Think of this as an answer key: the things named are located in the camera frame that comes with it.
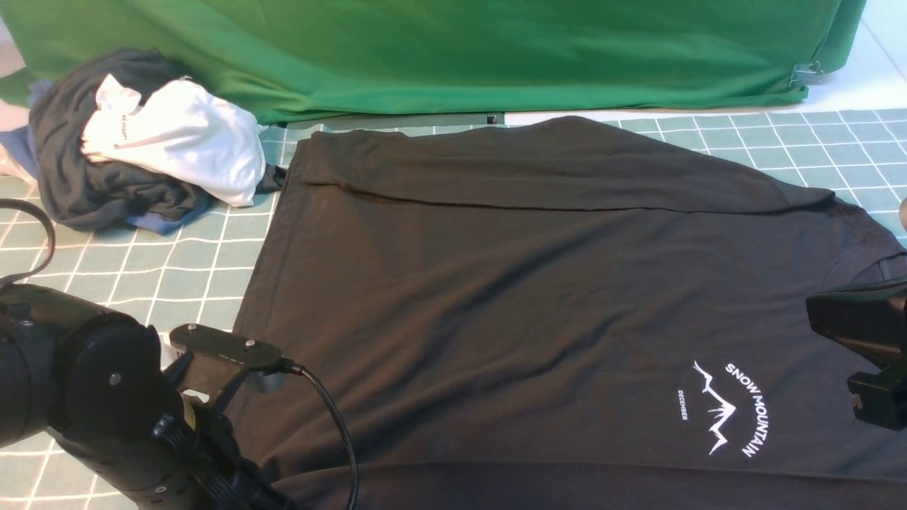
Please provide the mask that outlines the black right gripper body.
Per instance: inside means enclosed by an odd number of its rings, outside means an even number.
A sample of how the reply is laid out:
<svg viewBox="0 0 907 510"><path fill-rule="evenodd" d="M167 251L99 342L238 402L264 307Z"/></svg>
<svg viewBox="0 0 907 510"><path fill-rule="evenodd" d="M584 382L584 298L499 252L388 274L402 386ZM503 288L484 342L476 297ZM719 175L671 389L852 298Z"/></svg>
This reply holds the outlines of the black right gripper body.
<svg viewBox="0 0 907 510"><path fill-rule="evenodd" d="M875 367L900 361L906 346L906 280L885 280L816 293L806 299L813 332Z"/></svg>

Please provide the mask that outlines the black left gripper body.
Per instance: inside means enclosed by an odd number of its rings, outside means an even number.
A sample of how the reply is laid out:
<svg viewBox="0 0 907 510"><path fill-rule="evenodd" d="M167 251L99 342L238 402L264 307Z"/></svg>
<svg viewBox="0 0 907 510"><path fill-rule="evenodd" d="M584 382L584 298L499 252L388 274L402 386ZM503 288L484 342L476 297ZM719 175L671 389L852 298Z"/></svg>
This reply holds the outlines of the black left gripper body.
<svg viewBox="0 0 907 510"><path fill-rule="evenodd" d="M65 392L48 431L68 454L140 509L292 509L240 454L225 407L171 385L100 385Z"/></svg>

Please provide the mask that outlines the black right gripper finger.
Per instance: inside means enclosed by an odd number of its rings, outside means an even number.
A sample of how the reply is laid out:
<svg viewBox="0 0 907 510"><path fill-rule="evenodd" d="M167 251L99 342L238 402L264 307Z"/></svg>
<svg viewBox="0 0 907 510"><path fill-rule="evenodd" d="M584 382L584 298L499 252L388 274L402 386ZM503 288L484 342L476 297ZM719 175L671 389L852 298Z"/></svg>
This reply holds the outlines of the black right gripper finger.
<svg viewBox="0 0 907 510"><path fill-rule="evenodd" d="M847 388L857 420L893 431L905 429L905 365L891 365L877 374L855 373L848 378Z"/></svg>

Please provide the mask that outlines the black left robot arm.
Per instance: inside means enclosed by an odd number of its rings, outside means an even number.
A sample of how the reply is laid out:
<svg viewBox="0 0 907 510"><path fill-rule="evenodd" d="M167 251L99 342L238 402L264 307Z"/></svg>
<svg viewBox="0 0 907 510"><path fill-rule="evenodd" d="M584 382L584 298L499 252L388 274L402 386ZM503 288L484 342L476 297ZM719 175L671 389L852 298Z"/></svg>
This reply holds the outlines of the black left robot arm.
<svg viewBox="0 0 907 510"><path fill-rule="evenodd" d="M36 433L140 509L294 509L240 453L225 411L281 352L214 327L151 326L54 288L2 291L2 446Z"/></svg>

